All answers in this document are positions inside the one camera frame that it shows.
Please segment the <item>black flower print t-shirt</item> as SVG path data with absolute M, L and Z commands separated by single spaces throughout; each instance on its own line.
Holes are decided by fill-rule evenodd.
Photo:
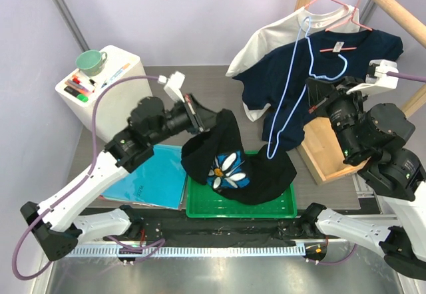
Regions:
M 224 198 L 257 205 L 278 198 L 297 175 L 283 148 L 269 159 L 267 147 L 245 153 L 236 117 L 224 109 L 217 114 L 215 127 L 183 145 L 181 164 L 194 181 Z

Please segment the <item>light blue wire hanger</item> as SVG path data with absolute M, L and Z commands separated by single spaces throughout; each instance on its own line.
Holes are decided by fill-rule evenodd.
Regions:
M 277 107 L 273 117 L 267 119 L 270 123 L 270 133 L 266 156 L 269 160 L 276 155 L 280 140 L 284 148 L 293 149 L 304 139 L 303 126 L 305 121 L 311 120 L 304 102 L 307 86 L 305 79 L 315 76 L 314 52 L 309 37 L 312 18 L 307 16 L 302 21 L 297 36 L 304 33 L 302 41 L 295 41 L 274 49 L 264 56 L 268 61 L 270 72 L 276 77 L 275 91 L 270 94 L 277 98 Z

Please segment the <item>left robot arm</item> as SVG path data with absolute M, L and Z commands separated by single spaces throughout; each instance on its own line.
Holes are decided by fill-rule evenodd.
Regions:
M 146 97 L 138 102 L 126 128 L 97 154 L 92 164 L 49 199 L 27 202 L 21 214 L 49 261 L 68 255 L 78 244 L 109 236 L 136 239 L 142 218 L 129 205 L 89 216 L 81 212 L 107 188 L 127 177 L 154 155 L 154 145 L 187 131 L 203 133 L 216 125 L 216 112 L 191 94 L 165 110 L 163 101 Z

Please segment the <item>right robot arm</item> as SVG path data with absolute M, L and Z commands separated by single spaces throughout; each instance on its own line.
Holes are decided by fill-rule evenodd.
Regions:
M 344 164 L 364 165 L 358 175 L 390 206 L 400 224 L 368 224 L 312 203 L 300 227 L 308 237 L 332 235 L 358 244 L 396 272 L 424 280 L 425 169 L 404 147 L 415 125 L 395 104 L 376 104 L 365 111 L 367 97 L 356 88 L 361 84 L 348 76 L 335 81 L 307 78 L 309 112 L 330 121 Z

